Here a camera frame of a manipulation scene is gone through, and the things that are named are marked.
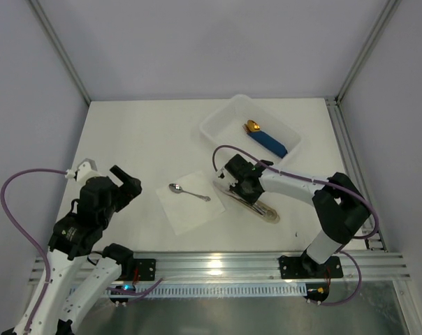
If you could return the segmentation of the silver fork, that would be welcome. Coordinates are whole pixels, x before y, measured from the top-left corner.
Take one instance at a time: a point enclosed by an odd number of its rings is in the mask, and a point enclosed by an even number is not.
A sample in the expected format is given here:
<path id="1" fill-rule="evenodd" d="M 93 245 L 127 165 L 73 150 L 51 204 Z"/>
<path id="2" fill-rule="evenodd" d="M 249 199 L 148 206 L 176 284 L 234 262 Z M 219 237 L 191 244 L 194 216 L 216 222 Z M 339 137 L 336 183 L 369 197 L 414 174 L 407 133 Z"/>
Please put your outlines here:
<path id="1" fill-rule="evenodd" d="M 247 200 L 244 200 L 242 197 L 240 197 L 239 195 L 236 195 L 234 192 L 229 191 L 227 193 L 228 196 L 230 196 L 231 198 L 235 199 L 236 201 L 238 201 L 240 204 L 246 206 L 248 209 L 250 209 L 251 211 L 253 211 L 255 214 L 260 215 L 261 217 L 267 217 L 269 216 L 269 212 L 270 212 L 270 207 L 267 206 L 266 204 L 264 204 L 261 201 L 256 201 L 253 204 L 250 204 Z"/>

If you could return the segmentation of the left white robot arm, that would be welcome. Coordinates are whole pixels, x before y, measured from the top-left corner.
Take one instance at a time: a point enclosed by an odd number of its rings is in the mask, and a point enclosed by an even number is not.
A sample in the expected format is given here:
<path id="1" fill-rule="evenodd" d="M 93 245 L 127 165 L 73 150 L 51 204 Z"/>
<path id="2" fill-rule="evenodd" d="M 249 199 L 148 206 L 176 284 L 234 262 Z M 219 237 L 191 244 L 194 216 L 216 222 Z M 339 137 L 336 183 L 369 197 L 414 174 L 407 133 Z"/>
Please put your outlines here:
<path id="1" fill-rule="evenodd" d="M 74 170 L 61 175 L 81 186 L 71 209 L 54 227 L 48 247 L 38 242 L 16 221 L 6 204 L 7 179 L 1 189 L 1 205 L 13 225 L 37 249 L 44 262 L 43 275 L 21 320 L 7 334 L 75 334 L 90 308 L 106 288 L 134 268 L 133 251 L 111 244 L 88 277 L 73 292 L 69 290 L 76 274 L 86 263 L 96 242 L 111 222 L 113 214 L 123 210 L 142 192 L 139 179 L 114 165 L 110 172 L 121 184 L 101 175 L 94 161 L 84 160 Z"/>

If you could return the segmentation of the silver knife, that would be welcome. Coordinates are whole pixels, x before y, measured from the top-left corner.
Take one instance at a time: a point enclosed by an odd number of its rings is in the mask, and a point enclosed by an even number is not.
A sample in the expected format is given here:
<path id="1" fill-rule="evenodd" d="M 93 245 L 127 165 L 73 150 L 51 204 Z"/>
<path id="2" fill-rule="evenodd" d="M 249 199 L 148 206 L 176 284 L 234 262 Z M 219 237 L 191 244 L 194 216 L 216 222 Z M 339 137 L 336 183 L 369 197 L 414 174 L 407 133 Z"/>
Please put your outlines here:
<path id="1" fill-rule="evenodd" d="M 243 200 L 239 195 L 236 195 L 234 192 L 228 190 L 216 181 L 213 182 L 213 185 L 223 194 L 229 196 L 230 198 L 233 198 L 240 204 L 244 205 L 246 208 L 250 209 L 255 214 L 258 214 L 261 217 L 264 217 L 266 215 L 266 210 L 260 208 L 257 204 L 249 204 L 246 200 Z"/>

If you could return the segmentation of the oval wooden cutlery tray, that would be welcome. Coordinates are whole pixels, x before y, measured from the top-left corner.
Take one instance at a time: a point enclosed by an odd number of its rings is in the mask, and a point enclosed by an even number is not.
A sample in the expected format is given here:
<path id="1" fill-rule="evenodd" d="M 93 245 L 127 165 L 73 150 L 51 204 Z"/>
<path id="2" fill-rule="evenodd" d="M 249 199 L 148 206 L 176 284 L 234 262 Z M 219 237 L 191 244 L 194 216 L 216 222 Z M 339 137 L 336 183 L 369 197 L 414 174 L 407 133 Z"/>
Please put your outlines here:
<path id="1" fill-rule="evenodd" d="M 277 213 L 277 211 L 275 209 L 273 209 L 272 207 L 270 207 L 270 212 L 269 212 L 269 216 L 267 217 L 261 217 L 265 222 L 268 223 L 277 223 L 280 220 L 279 214 Z"/>

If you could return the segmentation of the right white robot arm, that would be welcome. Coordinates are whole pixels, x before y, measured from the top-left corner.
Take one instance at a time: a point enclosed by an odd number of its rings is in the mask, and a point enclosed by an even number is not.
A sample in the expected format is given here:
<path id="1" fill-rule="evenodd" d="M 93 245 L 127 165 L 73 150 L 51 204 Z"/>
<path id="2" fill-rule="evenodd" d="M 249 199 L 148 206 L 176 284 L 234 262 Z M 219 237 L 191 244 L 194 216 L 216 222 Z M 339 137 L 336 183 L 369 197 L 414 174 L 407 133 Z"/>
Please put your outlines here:
<path id="1" fill-rule="evenodd" d="M 304 202 L 315 209 L 320 233 L 299 256 L 278 259 L 283 279 L 330 279 L 344 276 L 336 256 L 370 217 L 371 211 L 363 196 L 347 175 L 337 172 L 322 182 L 309 177 L 292 177 L 279 171 L 270 161 L 257 164 L 240 154 L 216 171 L 215 186 L 227 196 L 258 214 L 263 220 L 276 223 L 279 214 L 261 201 L 264 193 L 276 193 Z"/>

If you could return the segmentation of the silver spoon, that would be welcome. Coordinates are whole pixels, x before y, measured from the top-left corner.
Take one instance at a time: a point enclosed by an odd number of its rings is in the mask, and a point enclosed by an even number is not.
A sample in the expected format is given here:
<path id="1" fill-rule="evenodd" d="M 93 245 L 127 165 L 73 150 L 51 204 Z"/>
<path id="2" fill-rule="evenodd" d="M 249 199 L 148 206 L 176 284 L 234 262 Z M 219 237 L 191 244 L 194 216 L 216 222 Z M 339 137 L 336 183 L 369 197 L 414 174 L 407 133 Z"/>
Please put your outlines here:
<path id="1" fill-rule="evenodd" d="M 175 194 L 187 194 L 187 195 L 192 195 L 192 196 L 194 196 L 194 197 L 196 197 L 196 198 L 198 198 L 198 199 L 201 199 L 201 200 L 203 200 L 203 201 L 206 201 L 206 202 L 209 202 L 209 201 L 211 201 L 211 198 L 209 197 L 209 196 L 206 196 L 206 195 L 199 195 L 199 194 L 196 194 L 196 193 L 192 193 L 192 192 L 189 192 L 189 191 L 186 191 L 186 190 L 184 190 L 183 189 L 183 187 L 181 187 L 181 185 L 179 185 L 179 184 L 174 184 L 174 183 L 172 183 L 172 184 L 169 184 L 168 185 L 168 188 L 173 192 L 173 193 L 175 193 Z"/>

